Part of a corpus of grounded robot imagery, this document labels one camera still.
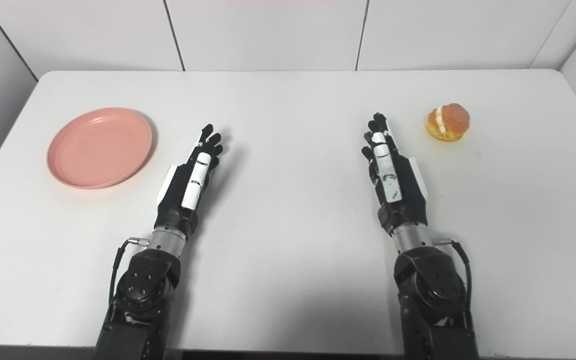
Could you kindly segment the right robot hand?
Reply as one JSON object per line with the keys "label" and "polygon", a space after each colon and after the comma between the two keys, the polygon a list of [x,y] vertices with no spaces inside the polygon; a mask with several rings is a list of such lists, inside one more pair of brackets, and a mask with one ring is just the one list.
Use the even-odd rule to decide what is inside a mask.
{"label": "right robot hand", "polygon": [[379,203],[378,221],[388,235],[405,224],[427,226],[425,185],[412,158],[400,153],[387,117],[376,112],[368,121],[361,149]]}

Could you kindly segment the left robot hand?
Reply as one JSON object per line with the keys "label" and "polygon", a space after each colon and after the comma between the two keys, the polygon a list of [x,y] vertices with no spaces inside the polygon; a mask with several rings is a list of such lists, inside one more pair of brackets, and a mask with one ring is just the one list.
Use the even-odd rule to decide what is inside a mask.
{"label": "left robot hand", "polygon": [[178,230],[187,237],[195,234],[199,225],[199,204],[224,151],[221,140],[222,135],[208,123],[201,130],[187,161],[169,169],[162,198],[158,201],[155,230]]}

